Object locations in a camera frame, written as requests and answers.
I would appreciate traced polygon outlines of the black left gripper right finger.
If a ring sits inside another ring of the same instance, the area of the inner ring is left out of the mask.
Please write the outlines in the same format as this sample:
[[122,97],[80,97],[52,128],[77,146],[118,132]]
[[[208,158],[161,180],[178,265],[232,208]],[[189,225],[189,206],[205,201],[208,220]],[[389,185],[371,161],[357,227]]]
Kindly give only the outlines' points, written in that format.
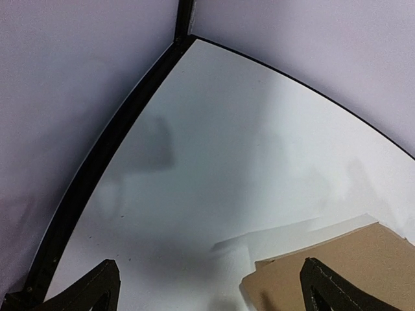
[[323,262],[309,257],[300,271],[306,310],[393,310],[394,307],[354,286]]

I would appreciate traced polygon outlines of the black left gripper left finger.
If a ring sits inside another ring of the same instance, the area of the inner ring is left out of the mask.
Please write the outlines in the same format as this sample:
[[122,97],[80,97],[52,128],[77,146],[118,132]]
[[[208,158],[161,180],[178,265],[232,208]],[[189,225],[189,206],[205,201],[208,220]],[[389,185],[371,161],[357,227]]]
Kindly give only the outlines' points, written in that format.
[[121,280],[116,261],[106,259],[63,292],[34,307],[40,311],[117,310]]

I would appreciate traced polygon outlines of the brown cardboard paper box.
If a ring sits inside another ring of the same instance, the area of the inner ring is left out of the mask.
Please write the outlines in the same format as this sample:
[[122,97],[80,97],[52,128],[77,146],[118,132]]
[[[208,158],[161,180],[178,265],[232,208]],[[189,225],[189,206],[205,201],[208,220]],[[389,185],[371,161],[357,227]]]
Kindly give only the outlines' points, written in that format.
[[300,270],[309,257],[400,310],[414,309],[414,245],[378,223],[258,265],[242,279],[254,308],[304,310]]

